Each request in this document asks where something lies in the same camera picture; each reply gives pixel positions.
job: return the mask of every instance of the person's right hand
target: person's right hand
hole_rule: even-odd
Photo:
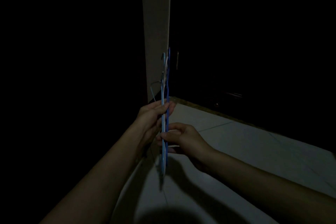
[[[215,149],[208,145],[191,125],[172,123],[169,124],[169,130],[173,131],[161,133],[156,137],[157,144],[162,146],[163,138],[169,145],[178,145],[179,147],[168,147],[168,153],[184,154],[198,170],[207,172],[206,159]]]

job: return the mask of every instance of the person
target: person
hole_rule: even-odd
[[[157,101],[142,107],[134,123],[55,206],[41,223],[109,222],[128,175],[145,146],[161,127],[161,115],[173,102]],[[268,173],[215,150],[187,124],[169,124],[167,133],[156,137],[171,145],[169,153],[185,154],[194,166],[228,186],[278,222],[336,223],[336,199]]]

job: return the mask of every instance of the hand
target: hand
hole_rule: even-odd
[[[202,172],[207,172],[205,159],[209,154],[216,151],[212,148],[196,129],[183,123],[169,124],[168,133],[161,133],[156,137],[157,144],[162,146],[162,138],[168,142],[168,145],[178,145],[179,147],[168,147],[168,153],[177,153],[186,155],[193,165]]]
[[[169,107],[171,115],[176,107],[176,103],[170,101],[161,105],[161,100],[150,103],[140,108],[135,124],[141,129],[144,136],[141,139],[141,148],[152,142],[153,138],[161,130],[161,116],[166,113]]]

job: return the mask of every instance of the tile floor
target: tile floor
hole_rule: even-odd
[[[177,104],[170,123],[193,125],[214,148],[336,198],[336,159],[326,150]],[[228,187],[170,154],[163,184],[152,144],[124,186],[112,223],[276,223]]]

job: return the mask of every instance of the white wall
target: white wall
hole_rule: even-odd
[[[148,101],[153,96],[151,83],[161,80],[163,61],[161,55],[167,53],[169,36],[170,0],[142,0],[143,24],[145,31],[145,55]],[[153,93],[160,91],[160,84],[153,85]]]

